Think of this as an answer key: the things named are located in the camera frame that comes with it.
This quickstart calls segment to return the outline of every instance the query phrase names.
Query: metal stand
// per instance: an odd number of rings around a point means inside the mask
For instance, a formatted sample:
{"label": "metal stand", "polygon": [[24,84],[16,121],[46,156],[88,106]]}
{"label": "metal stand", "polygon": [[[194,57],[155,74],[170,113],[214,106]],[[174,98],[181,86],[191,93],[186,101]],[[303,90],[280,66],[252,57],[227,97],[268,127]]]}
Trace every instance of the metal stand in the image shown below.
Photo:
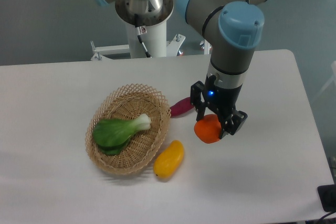
{"label": "metal stand", "polygon": [[331,64],[333,75],[328,79],[328,81],[322,86],[322,88],[317,92],[317,94],[311,99],[310,103],[313,104],[316,100],[323,94],[323,92],[334,83],[336,86],[336,61]]}
{"label": "metal stand", "polygon": [[[176,57],[182,55],[180,48],[185,40],[185,36],[176,34],[172,41],[167,41],[167,57]],[[91,60],[111,60],[104,55],[117,55],[127,54],[130,52],[129,45],[119,46],[107,46],[107,47],[95,47],[93,41],[91,41],[93,57]]]}

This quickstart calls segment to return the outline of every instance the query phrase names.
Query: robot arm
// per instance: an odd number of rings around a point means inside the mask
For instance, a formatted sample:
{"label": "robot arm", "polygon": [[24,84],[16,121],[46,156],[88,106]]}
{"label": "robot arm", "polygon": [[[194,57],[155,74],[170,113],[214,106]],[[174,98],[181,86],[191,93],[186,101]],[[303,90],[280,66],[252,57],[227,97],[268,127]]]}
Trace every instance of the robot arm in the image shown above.
{"label": "robot arm", "polygon": [[251,4],[265,1],[177,0],[181,16],[213,46],[205,83],[191,86],[191,103],[197,121],[206,108],[217,114],[219,138],[234,135],[247,119],[235,104],[264,25],[261,10]]}
{"label": "robot arm", "polygon": [[[119,17],[135,27],[139,26],[137,24],[148,27],[165,24],[173,11],[172,0],[97,1],[100,4],[115,2]],[[254,5],[265,1],[267,0],[176,1],[177,10],[185,21],[213,46],[205,83],[198,81],[192,85],[191,103],[197,110],[196,120],[203,118],[206,108],[217,114],[222,126],[219,138],[227,134],[234,135],[247,118],[246,113],[236,110],[235,104],[264,25],[264,16]],[[161,48],[166,47],[165,35],[162,33],[157,36],[154,31],[146,41],[146,46],[154,55],[165,55],[161,51]],[[141,50],[137,47],[142,42],[141,39],[137,44],[130,41],[134,40],[129,40],[130,48],[133,45],[135,54],[140,55]]]}

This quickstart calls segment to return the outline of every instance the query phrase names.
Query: green leaf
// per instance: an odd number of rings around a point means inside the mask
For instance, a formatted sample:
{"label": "green leaf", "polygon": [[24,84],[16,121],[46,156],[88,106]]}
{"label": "green leaf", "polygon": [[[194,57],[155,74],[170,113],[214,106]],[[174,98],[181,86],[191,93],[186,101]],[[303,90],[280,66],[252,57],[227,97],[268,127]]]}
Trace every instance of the green leaf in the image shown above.
{"label": "green leaf", "polygon": [[122,146],[138,131],[150,129],[150,124],[151,119],[146,114],[134,120],[103,119],[94,127],[92,135],[96,144],[107,151],[108,148]]}

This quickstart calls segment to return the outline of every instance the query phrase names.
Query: cylindrical robot mount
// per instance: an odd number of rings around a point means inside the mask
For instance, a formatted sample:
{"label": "cylindrical robot mount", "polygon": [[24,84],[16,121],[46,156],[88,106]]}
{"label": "cylindrical robot mount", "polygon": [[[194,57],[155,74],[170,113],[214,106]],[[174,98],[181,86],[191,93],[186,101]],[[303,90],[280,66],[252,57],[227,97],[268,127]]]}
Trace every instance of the cylindrical robot mount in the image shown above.
{"label": "cylindrical robot mount", "polygon": [[167,20],[173,13],[173,7],[173,0],[116,1],[117,14],[126,25],[131,58],[146,58],[136,26],[146,26],[147,33],[141,35],[141,39],[153,58],[167,55]]}

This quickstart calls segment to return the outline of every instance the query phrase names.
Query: woven basket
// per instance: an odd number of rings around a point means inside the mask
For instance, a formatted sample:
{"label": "woven basket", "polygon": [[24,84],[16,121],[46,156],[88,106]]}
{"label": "woven basket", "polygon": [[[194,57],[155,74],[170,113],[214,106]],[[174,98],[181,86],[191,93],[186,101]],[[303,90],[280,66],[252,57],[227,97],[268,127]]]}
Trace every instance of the woven basket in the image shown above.
{"label": "woven basket", "polygon": [[[143,113],[151,118],[151,128],[134,135],[119,155],[108,156],[98,149],[92,130],[101,119],[129,120]],[[105,172],[117,175],[139,172],[153,159],[163,143],[170,116],[170,107],[161,92],[142,84],[122,86],[105,99],[93,116],[86,133],[86,151],[90,159]]]}

